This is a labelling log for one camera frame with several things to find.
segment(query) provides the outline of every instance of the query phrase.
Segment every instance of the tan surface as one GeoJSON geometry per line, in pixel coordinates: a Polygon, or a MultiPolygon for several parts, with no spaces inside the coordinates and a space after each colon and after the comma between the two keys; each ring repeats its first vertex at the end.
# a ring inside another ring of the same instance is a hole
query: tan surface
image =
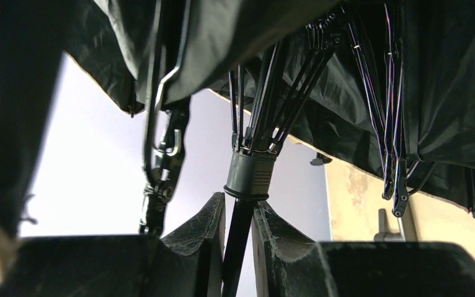
{"type": "MultiPolygon", "coordinates": [[[[378,232],[378,209],[387,209],[392,231],[397,220],[392,202],[381,198],[383,182],[342,161],[327,165],[328,203],[334,240],[372,241],[378,232]]],[[[421,241],[457,243],[475,258],[475,219],[465,210],[440,199],[415,194],[410,204],[421,241]]]]}

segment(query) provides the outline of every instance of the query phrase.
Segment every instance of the metal bracket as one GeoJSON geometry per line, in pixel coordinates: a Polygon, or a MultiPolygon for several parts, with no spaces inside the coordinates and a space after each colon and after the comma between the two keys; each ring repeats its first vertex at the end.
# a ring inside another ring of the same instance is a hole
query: metal bracket
{"type": "Polygon", "coordinates": [[[405,208],[402,217],[398,218],[399,233],[391,233],[388,229],[387,213],[385,209],[378,209],[379,232],[374,235],[374,241],[404,242],[417,241],[416,227],[411,205],[405,208]]]}

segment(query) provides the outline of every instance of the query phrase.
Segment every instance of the beige wall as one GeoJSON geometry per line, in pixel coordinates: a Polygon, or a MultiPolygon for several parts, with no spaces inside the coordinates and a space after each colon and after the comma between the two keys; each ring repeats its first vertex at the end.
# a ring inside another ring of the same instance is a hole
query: beige wall
{"type": "MultiPolygon", "coordinates": [[[[334,160],[326,167],[333,240],[372,241],[378,232],[378,209],[385,208],[392,231],[397,220],[392,202],[381,198],[383,182],[334,160]]],[[[467,211],[423,194],[411,196],[418,238],[463,246],[475,258],[475,219],[467,211]]]]}

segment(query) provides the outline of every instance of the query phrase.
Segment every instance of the white wall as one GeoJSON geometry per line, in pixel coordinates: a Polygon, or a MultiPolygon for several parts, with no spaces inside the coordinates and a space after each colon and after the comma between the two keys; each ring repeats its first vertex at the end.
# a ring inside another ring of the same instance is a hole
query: white wall
{"type": "MultiPolygon", "coordinates": [[[[94,81],[65,57],[44,152],[21,236],[132,234],[137,232],[142,189],[145,116],[121,112],[94,81]]],[[[170,202],[165,234],[195,215],[214,192],[223,191],[231,159],[229,104],[208,90],[192,100],[187,158],[170,202]]],[[[270,191],[271,206],[314,240],[330,240],[325,174],[309,165],[315,153],[287,143],[270,191]]],[[[233,200],[226,200],[230,226],[233,200]]],[[[249,238],[238,296],[255,296],[249,238]]]]}

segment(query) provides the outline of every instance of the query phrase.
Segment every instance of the wall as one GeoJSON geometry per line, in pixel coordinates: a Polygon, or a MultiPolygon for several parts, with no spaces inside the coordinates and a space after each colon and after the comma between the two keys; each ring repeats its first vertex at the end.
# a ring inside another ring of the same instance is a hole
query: wall
{"type": "MultiPolygon", "coordinates": [[[[22,236],[137,232],[145,176],[141,170],[145,116],[131,119],[73,61],[63,58],[53,114],[28,205],[39,224],[22,236]]],[[[192,100],[187,158],[166,217],[165,234],[223,191],[231,159],[229,104],[208,90],[192,100]]],[[[314,240],[330,240],[323,167],[315,153],[287,143],[272,180],[269,203],[314,240]]],[[[227,198],[226,226],[233,200],[227,198]]],[[[252,249],[247,246],[238,296],[255,296],[252,249]]]]}

